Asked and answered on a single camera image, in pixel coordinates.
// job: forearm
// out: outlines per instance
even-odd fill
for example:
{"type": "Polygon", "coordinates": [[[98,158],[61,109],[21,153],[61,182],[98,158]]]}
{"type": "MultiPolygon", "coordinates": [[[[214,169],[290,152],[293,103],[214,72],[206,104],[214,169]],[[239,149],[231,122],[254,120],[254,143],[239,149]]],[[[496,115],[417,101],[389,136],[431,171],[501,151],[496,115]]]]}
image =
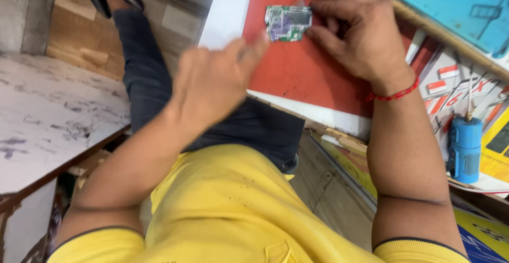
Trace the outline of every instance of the forearm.
{"type": "Polygon", "coordinates": [[[178,108],[170,102],[92,174],[73,205],[102,209],[140,204],[199,133],[181,122],[178,108]]]}
{"type": "MultiPolygon", "coordinates": [[[[405,69],[388,87],[374,89],[391,95],[408,88],[415,77],[405,69]]],[[[418,89],[397,100],[375,100],[367,157],[379,194],[449,201],[444,162],[418,89]]]]}

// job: person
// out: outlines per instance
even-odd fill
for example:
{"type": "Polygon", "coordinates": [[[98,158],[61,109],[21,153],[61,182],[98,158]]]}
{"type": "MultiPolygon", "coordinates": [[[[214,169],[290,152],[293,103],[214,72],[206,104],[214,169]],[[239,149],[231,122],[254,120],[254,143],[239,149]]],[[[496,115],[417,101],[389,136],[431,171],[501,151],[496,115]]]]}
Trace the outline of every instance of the person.
{"type": "MultiPolygon", "coordinates": [[[[270,46],[266,35],[220,51],[191,48],[171,79],[131,1],[107,3],[122,40],[135,133],[73,198],[49,263],[468,262],[418,90],[374,100],[367,160],[378,207],[370,253],[327,227],[284,177],[302,122],[245,100],[270,46]],[[143,236],[140,204],[149,195],[153,217],[143,236]]],[[[376,95],[414,84],[390,1],[310,6],[327,26],[311,26],[308,37],[376,95]],[[338,20],[351,25],[341,39],[338,20]]]]}

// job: right hand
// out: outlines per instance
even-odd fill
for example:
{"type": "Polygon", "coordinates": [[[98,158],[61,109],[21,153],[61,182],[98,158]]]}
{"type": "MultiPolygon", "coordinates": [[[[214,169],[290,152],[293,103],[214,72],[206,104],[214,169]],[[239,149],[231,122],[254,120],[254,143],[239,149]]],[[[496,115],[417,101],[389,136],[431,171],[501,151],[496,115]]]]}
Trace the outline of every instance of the right hand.
{"type": "Polygon", "coordinates": [[[375,94],[390,96],[413,84],[389,0],[314,0],[310,6],[328,27],[314,25],[306,34],[352,75],[369,81],[375,94]],[[351,26],[343,39],[336,35],[338,19],[351,26]]]}

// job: red surface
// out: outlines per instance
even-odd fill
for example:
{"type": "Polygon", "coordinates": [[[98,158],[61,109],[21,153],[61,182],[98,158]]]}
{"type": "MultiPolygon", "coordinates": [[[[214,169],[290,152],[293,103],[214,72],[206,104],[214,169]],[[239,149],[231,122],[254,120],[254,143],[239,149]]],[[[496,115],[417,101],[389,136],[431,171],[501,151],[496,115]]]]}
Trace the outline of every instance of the red surface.
{"type": "MultiPolygon", "coordinates": [[[[250,0],[244,26],[248,42],[265,28],[266,6],[292,5],[296,1],[250,0]]],[[[321,21],[315,16],[313,23],[321,21]]],[[[415,28],[404,22],[398,24],[408,48],[415,28]]],[[[352,77],[307,37],[301,42],[275,42],[253,73],[249,88],[356,115],[372,116],[372,102],[365,102],[371,92],[369,84],[352,77]]]]}

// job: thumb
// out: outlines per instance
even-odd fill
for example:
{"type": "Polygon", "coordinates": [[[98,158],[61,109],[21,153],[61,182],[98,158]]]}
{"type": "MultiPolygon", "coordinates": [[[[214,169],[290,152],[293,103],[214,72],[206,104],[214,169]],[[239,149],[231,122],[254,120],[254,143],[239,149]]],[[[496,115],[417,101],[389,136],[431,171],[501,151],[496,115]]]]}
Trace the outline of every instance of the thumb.
{"type": "Polygon", "coordinates": [[[306,35],[321,45],[334,58],[341,59],[345,55],[346,43],[324,26],[310,26],[306,35]]]}

